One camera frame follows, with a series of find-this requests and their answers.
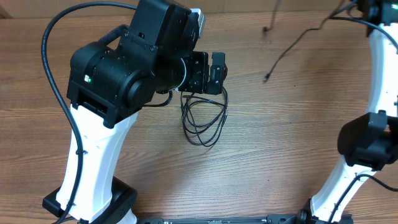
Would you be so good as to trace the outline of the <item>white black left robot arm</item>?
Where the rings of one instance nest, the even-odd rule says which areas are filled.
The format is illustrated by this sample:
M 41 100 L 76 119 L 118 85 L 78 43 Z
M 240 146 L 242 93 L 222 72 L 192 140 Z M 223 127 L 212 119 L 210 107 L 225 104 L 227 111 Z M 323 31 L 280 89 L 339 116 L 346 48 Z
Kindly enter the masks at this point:
M 114 176 L 123 142 L 139 111 L 155 94 L 180 92 L 185 133 L 200 135 L 190 109 L 209 95 L 225 95 L 225 54 L 197 52 L 205 26 L 198 8 L 176 1 L 140 1 L 129 25 L 122 24 L 78 49 L 70 60 L 67 94 L 62 96 L 50 71 L 47 42 L 57 23 L 46 27 L 41 57 L 50 86 L 72 128 L 62 185 L 43 207 L 62 223 L 136 223 L 137 192 Z

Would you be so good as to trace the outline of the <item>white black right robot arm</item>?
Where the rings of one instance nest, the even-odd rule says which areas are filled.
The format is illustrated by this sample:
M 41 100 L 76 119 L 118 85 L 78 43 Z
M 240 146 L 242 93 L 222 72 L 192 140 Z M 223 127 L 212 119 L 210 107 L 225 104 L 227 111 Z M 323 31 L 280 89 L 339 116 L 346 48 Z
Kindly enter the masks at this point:
M 352 223 L 343 211 L 376 172 L 397 160 L 397 1 L 352 1 L 368 27 L 372 57 L 369 101 L 364 115 L 346 123 L 338 136 L 338 163 L 321 190 L 288 223 Z

